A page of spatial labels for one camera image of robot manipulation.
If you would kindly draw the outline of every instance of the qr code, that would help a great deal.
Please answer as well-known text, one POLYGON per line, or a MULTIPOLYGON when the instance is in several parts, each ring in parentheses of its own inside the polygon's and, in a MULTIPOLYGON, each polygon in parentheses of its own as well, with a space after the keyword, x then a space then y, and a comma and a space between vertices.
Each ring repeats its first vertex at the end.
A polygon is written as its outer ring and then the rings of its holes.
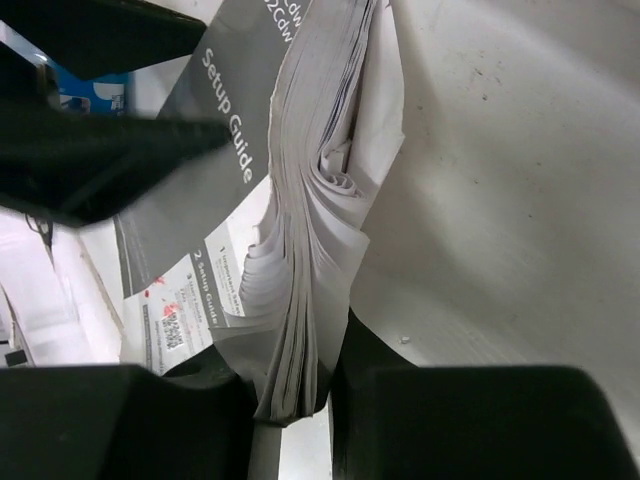
POLYGON ((173 312, 162 319, 162 328, 164 330, 164 338, 167 344, 167 349, 173 350, 180 345, 184 345, 182 339, 182 330, 180 328, 180 322, 178 321, 178 314, 173 312))

